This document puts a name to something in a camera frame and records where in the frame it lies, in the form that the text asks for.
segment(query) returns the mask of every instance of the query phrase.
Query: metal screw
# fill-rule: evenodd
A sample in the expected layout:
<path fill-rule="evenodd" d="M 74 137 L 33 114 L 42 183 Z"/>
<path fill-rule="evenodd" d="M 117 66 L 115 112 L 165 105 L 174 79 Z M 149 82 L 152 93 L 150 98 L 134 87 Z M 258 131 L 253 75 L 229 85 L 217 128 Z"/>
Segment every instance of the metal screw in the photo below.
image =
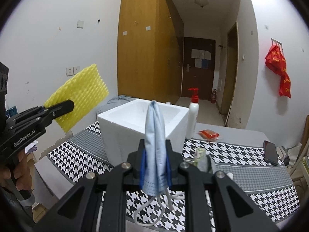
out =
<path fill-rule="evenodd" d="M 187 169 L 187 168 L 189 168 L 189 166 L 190 166 L 190 165 L 189 165 L 189 163 L 187 163 L 187 162 L 181 162 L 181 163 L 180 163 L 180 167 L 183 168 L 183 169 Z"/>
<path fill-rule="evenodd" d="M 218 178 L 220 178 L 220 179 L 223 179 L 224 176 L 225 176 L 225 173 L 223 173 L 222 171 L 218 171 L 218 172 L 216 172 L 216 176 L 217 176 Z"/>
<path fill-rule="evenodd" d="M 129 169 L 131 167 L 131 163 L 129 162 L 124 162 L 121 164 L 121 167 L 124 169 Z"/>
<path fill-rule="evenodd" d="M 91 180 L 95 178 L 95 173 L 94 172 L 89 172 L 86 174 L 86 178 Z"/>

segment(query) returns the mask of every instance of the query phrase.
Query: yellow foam sleeve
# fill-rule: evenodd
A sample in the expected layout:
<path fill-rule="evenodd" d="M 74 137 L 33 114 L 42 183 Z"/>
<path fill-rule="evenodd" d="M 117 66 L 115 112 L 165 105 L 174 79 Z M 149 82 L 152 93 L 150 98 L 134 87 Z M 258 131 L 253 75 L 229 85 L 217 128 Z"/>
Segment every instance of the yellow foam sleeve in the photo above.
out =
<path fill-rule="evenodd" d="M 44 107 L 48 108 L 66 100 L 74 102 L 72 112 L 55 119 L 63 131 L 68 132 L 108 94 L 96 64 L 92 64 L 66 81 L 50 96 Z"/>

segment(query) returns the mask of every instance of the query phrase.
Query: fire extinguisher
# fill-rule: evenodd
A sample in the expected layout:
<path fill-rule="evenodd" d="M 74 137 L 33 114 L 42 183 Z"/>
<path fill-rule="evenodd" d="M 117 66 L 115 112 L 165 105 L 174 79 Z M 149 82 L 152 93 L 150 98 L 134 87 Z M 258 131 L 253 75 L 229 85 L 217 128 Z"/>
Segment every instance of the fire extinguisher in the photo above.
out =
<path fill-rule="evenodd" d="M 217 99 L 217 89 L 213 89 L 213 92 L 211 93 L 211 103 L 214 104 L 216 103 Z"/>

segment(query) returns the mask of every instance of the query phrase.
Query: human hand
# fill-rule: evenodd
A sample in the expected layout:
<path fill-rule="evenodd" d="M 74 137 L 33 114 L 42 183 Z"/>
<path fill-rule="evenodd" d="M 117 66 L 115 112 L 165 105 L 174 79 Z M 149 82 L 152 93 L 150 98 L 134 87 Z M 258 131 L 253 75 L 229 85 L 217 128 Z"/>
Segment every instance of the human hand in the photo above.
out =
<path fill-rule="evenodd" d="M 17 179 L 16 188 L 20 190 L 30 190 L 31 189 L 31 175 L 30 169 L 27 165 L 27 156 L 25 150 L 22 150 L 18 153 L 19 164 L 14 169 L 14 178 Z M 10 179 L 11 173 L 6 166 L 0 166 L 0 186 L 5 187 L 10 190 L 5 179 Z"/>

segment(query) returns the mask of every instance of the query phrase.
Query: houndstooth tablecloth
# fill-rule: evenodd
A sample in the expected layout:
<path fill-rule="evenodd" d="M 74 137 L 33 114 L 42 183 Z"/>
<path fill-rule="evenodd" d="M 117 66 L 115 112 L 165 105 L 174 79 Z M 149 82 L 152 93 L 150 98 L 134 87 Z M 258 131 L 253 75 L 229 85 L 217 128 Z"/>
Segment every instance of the houndstooth tablecloth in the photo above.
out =
<path fill-rule="evenodd" d="M 277 167 L 267 164 L 263 159 L 263 148 L 191 139 L 184 143 L 183 157 L 192 159 L 197 147 L 206 149 L 206 153 L 214 159 L 218 170 L 233 173 L 233 180 L 274 222 L 286 219 L 299 207 L 295 187 L 283 162 L 279 159 Z M 51 151 L 48 158 L 73 184 L 87 172 L 102 174 L 113 168 L 104 151 L 98 122 Z M 210 198 L 207 191 L 205 194 L 210 207 L 212 230 L 215 231 Z M 142 191 L 127 192 L 127 219 L 133 221 L 135 210 L 150 198 Z M 173 205 L 175 210 L 171 211 L 167 208 L 161 220 L 152 227 L 153 229 L 185 231 L 184 200 L 173 200 Z M 158 203 L 153 201 L 149 207 L 139 213 L 138 220 L 151 223 L 156 220 L 160 211 Z"/>

